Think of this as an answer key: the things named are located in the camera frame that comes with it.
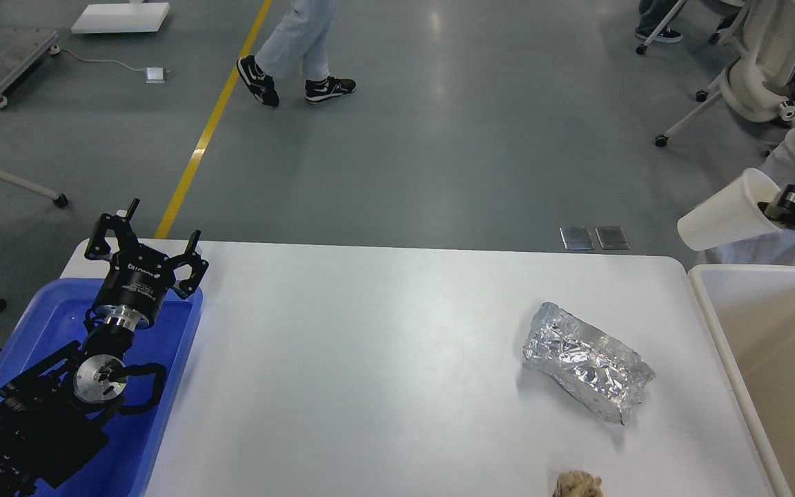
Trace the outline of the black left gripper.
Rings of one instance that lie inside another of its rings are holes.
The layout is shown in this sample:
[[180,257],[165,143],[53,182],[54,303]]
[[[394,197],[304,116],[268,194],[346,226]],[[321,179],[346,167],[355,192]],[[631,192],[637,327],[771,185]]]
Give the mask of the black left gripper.
[[[172,289],[181,300],[187,300],[199,289],[209,263],[197,251],[201,230],[193,231],[185,251],[174,257],[159,251],[142,251],[130,226],[140,202],[132,199],[123,215],[101,214],[86,245],[85,258],[110,263],[110,270],[92,303],[92,312],[104,318],[116,308],[129,308],[141,315],[137,327],[148,329],[157,321],[167,290]],[[106,241],[108,233],[119,243],[116,252]],[[189,267],[190,274],[186,279],[177,280],[176,272],[183,267]]]

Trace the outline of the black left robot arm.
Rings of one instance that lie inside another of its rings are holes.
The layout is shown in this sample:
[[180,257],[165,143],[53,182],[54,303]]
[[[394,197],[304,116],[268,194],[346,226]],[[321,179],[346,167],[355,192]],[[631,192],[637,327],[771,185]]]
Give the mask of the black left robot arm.
[[108,444],[111,418],[144,414],[163,399],[167,367],[128,365],[124,356],[136,332],[155,324],[167,292],[188,299],[209,263],[198,230],[173,257],[141,243],[130,226],[138,205],[101,214],[86,245],[85,257],[107,261],[108,273],[86,311],[85,340],[0,388],[0,496],[30,496],[38,480],[59,487]]

